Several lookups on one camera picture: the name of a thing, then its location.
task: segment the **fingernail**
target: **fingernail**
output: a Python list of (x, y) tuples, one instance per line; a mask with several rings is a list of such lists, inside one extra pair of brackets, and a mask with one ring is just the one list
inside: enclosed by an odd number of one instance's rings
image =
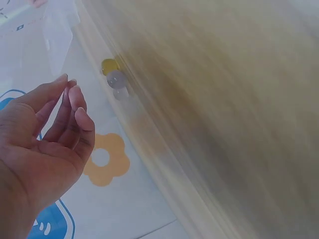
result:
[(67, 74), (63, 74), (58, 79), (56, 79), (55, 82), (65, 81), (66, 79), (68, 79), (68, 75)]
[(86, 111), (85, 111), (85, 109), (83, 107), (79, 107), (78, 111), (82, 111), (82, 112), (84, 112), (87, 115), (87, 113), (86, 113)]
[(76, 85), (76, 86), (73, 86), (72, 88), (79, 88), (79, 90), (81, 91), (81, 87)]

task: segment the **hand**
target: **hand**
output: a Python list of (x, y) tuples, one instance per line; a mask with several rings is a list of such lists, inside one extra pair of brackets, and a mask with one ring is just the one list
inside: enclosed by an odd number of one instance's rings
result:
[[(57, 117), (39, 141), (62, 92)], [(0, 112), (0, 195), (10, 195), (7, 201), (18, 200), (21, 212), (26, 207), (36, 217), (78, 180), (94, 143), (83, 94), (67, 75), (12, 100)]]

